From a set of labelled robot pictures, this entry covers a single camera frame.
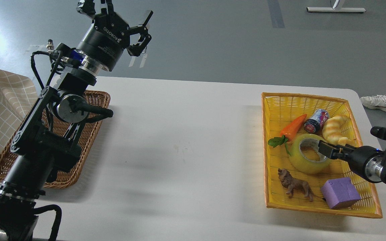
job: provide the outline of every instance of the soda can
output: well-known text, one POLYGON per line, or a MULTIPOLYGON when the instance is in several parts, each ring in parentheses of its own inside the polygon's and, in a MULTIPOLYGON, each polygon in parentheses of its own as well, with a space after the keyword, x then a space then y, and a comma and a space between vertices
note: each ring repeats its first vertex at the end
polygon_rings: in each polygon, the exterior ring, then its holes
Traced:
POLYGON ((318 109, 305 121, 303 128, 309 133, 317 133, 323 128, 324 122, 330 118, 328 112, 324 109, 318 109))

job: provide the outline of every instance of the sneaker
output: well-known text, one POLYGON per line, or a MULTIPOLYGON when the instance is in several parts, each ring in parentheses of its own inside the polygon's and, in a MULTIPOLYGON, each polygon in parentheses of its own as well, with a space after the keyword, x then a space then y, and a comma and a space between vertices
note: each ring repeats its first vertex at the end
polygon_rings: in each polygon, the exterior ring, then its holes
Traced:
POLYGON ((369 109, 378 109, 386 112, 386 95, 365 96, 361 97, 360 101, 369 109))

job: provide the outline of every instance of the croissant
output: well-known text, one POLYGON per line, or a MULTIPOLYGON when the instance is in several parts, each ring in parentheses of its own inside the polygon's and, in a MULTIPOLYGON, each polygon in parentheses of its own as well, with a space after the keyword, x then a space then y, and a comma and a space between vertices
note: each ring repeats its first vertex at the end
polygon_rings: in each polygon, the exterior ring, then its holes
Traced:
POLYGON ((346 144, 354 146, 355 143, 353 140, 348 137, 343 136, 342 134, 342 125, 348 120, 348 116, 345 115, 336 115, 328 119, 323 126, 323 138, 333 145, 343 145, 346 144))

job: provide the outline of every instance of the purple sponge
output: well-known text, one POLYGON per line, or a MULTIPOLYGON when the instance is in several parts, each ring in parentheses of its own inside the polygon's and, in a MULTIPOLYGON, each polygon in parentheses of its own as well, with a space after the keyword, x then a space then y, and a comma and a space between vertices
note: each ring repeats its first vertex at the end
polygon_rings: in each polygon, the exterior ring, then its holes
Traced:
POLYGON ((330 209, 347 208, 361 199, 349 177, 327 180, 321 192, 330 209))

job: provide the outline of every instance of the floor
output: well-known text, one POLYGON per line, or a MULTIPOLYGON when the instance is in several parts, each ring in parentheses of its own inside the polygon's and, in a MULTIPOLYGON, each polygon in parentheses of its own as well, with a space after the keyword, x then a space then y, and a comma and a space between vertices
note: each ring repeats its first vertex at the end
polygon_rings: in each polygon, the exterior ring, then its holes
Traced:
MULTIPOLYGON (((365 8, 362 14, 306 11, 330 2, 334 0, 114 1, 115 12, 130 26, 153 10, 153 39, 145 57, 133 59, 125 52, 112 72, 99 75, 386 94, 386 1, 345 1, 344 7, 365 8)), ((95 4, 99 9, 100 2, 95 4)), ((49 38, 56 45, 77 46, 90 18, 77 13, 76 6, 77 1, 65 0, 0 1, 0 69, 34 78, 29 56, 44 50, 49 38)), ((46 76, 47 58, 36 62, 46 76)), ((386 113, 366 113, 373 126, 386 127, 386 113)), ((380 144, 385 148, 385 141, 380 144)))

